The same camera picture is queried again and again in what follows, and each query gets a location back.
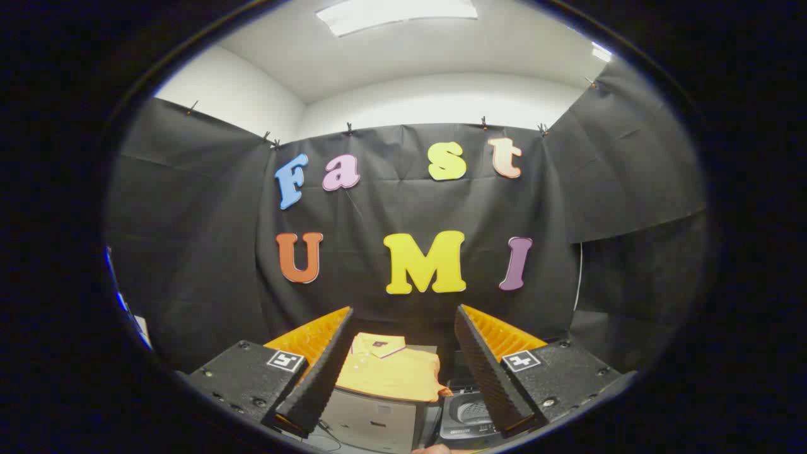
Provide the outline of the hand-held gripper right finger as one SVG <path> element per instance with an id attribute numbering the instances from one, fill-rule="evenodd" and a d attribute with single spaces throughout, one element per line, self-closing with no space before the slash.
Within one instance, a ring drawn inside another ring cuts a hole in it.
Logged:
<path id="1" fill-rule="evenodd" d="M 507 438 L 577 416 L 636 377 L 576 339 L 547 342 L 467 305 L 456 309 L 455 336 L 493 425 Z"/>

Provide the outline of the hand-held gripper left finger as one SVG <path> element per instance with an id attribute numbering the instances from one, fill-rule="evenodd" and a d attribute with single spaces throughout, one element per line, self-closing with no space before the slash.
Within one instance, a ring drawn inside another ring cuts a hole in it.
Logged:
<path id="1" fill-rule="evenodd" d="M 354 338 L 343 307 L 268 343 L 240 340 L 187 375 L 187 384 L 252 423 L 306 438 L 334 392 Z"/>

